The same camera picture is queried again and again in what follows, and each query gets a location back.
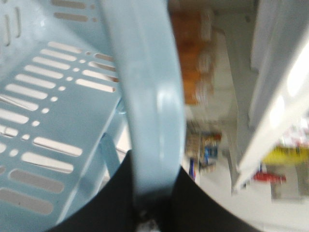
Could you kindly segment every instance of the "light blue shopping basket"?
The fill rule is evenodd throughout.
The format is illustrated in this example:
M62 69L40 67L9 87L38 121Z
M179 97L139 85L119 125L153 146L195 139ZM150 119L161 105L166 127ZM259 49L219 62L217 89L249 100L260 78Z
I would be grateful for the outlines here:
M0 0L0 232L44 231L92 199L126 118L135 204L169 195L181 92L166 1Z

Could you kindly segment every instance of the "basket handle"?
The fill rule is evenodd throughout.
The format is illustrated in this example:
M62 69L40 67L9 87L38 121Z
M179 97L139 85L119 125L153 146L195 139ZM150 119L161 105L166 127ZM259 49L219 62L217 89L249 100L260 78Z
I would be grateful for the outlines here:
M165 0L103 0L132 141L136 207L171 194L183 156L185 116Z

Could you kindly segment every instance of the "yellow package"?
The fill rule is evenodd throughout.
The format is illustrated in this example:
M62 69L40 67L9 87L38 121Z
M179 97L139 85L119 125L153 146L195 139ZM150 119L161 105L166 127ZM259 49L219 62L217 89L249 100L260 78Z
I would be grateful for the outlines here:
M295 165L309 161L309 149L305 147L275 147L264 159L268 165Z

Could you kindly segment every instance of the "basket slot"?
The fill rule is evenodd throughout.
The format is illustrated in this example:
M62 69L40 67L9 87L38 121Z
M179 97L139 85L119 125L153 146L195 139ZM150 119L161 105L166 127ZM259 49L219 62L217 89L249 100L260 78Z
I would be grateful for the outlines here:
M83 150L79 147L75 147L69 144L57 142L51 139L46 139L42 137L37 137L33 140L35 145L41 146L43 148L60 152L66 155L78 157L83 153Z
M68 14L68 13L55 12L54 16L59 19L70 20L70 21L78 21L78 22L88 21L88 17L86 15L81 14Z
M0 189L0 200L43 215L51 214L53 211L53 205L50 202L8 188Z
M70 68L70 65L68 64L60 63L60 62L57 62L51 59L42 58L42 57L34 57L32 61L39 63L39 64L44 64L44 65L51 66L54 68L62 69L62 70L68 70Z
M19 38L21 35L21 18L20 18L20 9L19 7L14 8L14 36L16 38Z
M90 77L94 77L97 79L101 79L101 80L105 80L105 81L113 81L113 82L118 82L118 78L113 77L113 76L109 76L100 72L95 72L92 70L83 70L82 74L85 76L90 76Z
M18 130L0 124L0 135L8 138L14 138L18 135Z
M67 60L67 61L76 61L77 60L77 58L75 56L64 54L64 53L61 53L61 52L56 52L56 51L49 50L49 49L42 49L40 51L40 53L43 54L43 55L55 57L55 58L58 58L58 59L64 59L64 60Z
M72 52L72 53L76 53L76 54L80 54L83 51L82 49L80 49L78 47L67 45L67 44L64 44L64 43L61 44L61 43L54 42L54 41L49 42L47 45L49 47L57 48L57 49L60 49L60 50L64 50L64 51Z
M18 124L25 124L29 121L29 118L24 115L20 115L12 111L4 110L1 108L0 108L0 118L11 121L11 122L15 122Z
M9 46L11 44L10 17L7 14L4 16L3 43L5 46Z
M75 8L75 9L85 9L86 8L86 4L80 1L52 0L51 2L54 6L69 7L69 8Z
M40 87L48 88L48 89L52 89L52 88L56 87L56 84L53 83L53 82L45 81L45 80L42 80L40 78L36 78L36 77L29 76L29 75L22 74L22 73L18 74L15 77L15 79L18 80L18 81L22 81L22 82L25 82L25 83L28 83L28 84L32 84L32 85L36 85L36 86L40 86Z
M28 102L19 98L14 98L8 95L0 94L0 102L11 104L17 107L21 107L26 110L36 111L39 108L38 104Z
M111 86L106 86L106 85L102 85L96 82L92 82L92 81L87 81L84 79L77 79L75 81L76 84L81 85L81 86L85 86L85 87L89 87L89 88L93 88L93 89L97 89L97 90L101 90L101 91L106 91L109 93L113 93L115 92L115 88L111 87Z
M94 57L98 58L98 59L103 59L103 60L111 61L111 62L114 61L111 56L108 56L108 55L105 55L105 54L101 54L101 53L95 53Z
M25 172L23 170L14 170L10 173L10 178L14 181L21 182L26 185L34 186L53 193L61 193L64 184L50 178Z
M3 143L0 143L0 154L3 153L6 149L6 145Z
M40 68L40 67L34 66L34 65L27 65L27 66L25 66L24 69L28 72L33 72L33 73L43 75L43 76L47 76L47 77L51 77L51 78L54 78L54 79L61 79L63 77L63 74L60 73L60 72L51 71L51 70Z
M5 87L5 89L8 91L14 92L14 93L23 94L25 96L29 96L29 97L40 99L40 100L43 100L47 98L48 96L47 93L37 91L31 88L15 85L15 84L8 84Z
M72 173L74 169L74 166L70 163L41 156L32 152L24 153L21 159L24 162L65 174Z
M99 69L104 69L104 70L109 70L109 71L112 71L112 72L115 72L115 71L116 71L116 68L113 67L113 66L101 64L101 63L94 62L94 61L89 62L88 65L89 65L90 67L99 68Z

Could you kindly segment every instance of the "grocery item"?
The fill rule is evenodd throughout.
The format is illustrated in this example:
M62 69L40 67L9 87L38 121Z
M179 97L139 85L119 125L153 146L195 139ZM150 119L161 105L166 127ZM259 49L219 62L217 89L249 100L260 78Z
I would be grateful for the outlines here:
M186 104L207 105L214 72L213 13L210 8L171 14Z
M295 165L309 161L309 149L306 147L275 147L264 159L268 165Z
M272 173L264 173L264 172L257 172L254 177L254 180L256 181L262 181L262 182L269 182L273 184L278 184L282 182L286 182L286 177L284 175L277 175Z

